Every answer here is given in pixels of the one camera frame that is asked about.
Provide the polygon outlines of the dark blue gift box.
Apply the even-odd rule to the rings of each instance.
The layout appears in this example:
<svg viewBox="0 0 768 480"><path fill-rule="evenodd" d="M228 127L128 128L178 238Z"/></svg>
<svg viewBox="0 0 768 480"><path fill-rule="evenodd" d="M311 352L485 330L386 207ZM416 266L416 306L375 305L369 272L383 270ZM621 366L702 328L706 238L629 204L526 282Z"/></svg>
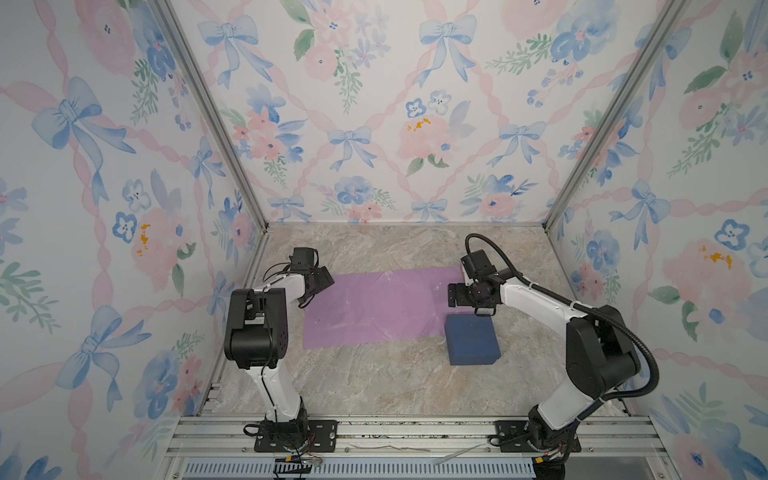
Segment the dark blue gift box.
<svg viewBox="0 0 768 480"><path fill-rule="evenodd" d="M470 314L448 315L445 337L451 366L493 365L501 358L491 317Z"/></svg>

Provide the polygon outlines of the purple pink wrapping paper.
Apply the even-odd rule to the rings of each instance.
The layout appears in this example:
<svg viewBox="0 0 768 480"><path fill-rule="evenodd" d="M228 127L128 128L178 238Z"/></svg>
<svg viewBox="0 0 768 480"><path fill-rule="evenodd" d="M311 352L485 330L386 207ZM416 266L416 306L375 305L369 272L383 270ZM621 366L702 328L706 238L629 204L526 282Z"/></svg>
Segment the purple pink wrapping paper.
<svg viewBox="0 0 768 480"><path fill-rule="evenodd" d="M456 266L338 275L305 309L303 347L442 336L448 315L473 312L448 305L448 285L462 281Z"/></svg>

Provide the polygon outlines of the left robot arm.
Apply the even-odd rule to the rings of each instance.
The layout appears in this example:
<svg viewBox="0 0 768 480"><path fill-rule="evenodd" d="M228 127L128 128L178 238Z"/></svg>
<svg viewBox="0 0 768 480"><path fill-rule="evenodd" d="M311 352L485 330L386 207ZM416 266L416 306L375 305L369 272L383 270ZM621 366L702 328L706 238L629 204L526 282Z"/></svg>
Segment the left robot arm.
<svg viewBox="0 0 768 480"><path fill-rule="evenodd" d="M266 404L270 426L299 426L303 400L283 365L289 346L288 307L306 306L334 284L328 269L308 267L281 273L253 289L232 292L224 354L251 377Z"/></svg>

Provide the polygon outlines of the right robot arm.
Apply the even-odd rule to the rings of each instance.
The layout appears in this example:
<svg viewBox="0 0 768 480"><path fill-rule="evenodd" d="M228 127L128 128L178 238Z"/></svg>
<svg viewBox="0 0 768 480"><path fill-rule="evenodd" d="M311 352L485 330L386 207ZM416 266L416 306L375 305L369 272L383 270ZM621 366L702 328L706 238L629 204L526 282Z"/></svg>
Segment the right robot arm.
<svg viewBox="0 0 768 480"><path fill-rule="evenodd" d="M638 347L625 332L621 314L609 305L590 307L525 278L496 274L449 284L447 302L488 315L499 305L515 308L565 340L566 378L528 414L523 439L536 451L566 448L578 423L641 370Z"/></svg>

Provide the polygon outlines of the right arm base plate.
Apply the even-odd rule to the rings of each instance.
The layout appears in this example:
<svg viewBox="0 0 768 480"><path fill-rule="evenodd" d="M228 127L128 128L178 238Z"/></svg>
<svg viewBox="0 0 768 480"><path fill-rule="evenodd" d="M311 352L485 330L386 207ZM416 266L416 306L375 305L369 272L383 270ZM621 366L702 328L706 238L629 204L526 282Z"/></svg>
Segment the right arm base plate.
<svg viewBox="0 0 768 480"><path fill-rule="evenodd" d="M553 431L545 424L530 425L524 420L497 420L495 432L488 437L488 443L499 448L503 453L533 453L555 455L578 453L582 451L576 434L570 435L570 429Z"/></svg>

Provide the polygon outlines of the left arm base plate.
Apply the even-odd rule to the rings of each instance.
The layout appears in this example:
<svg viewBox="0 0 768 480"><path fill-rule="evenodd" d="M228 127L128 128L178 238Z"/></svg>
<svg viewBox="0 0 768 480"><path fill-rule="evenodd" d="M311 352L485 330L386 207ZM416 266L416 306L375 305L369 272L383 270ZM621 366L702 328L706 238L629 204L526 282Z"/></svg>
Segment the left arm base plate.
<svg viewBox="0 0 768 480"><path fill-rule="evenodd" d="M250 436L254 438L253 450L257 453L333 453L338 426L336 420L263 420Z"/></svg>

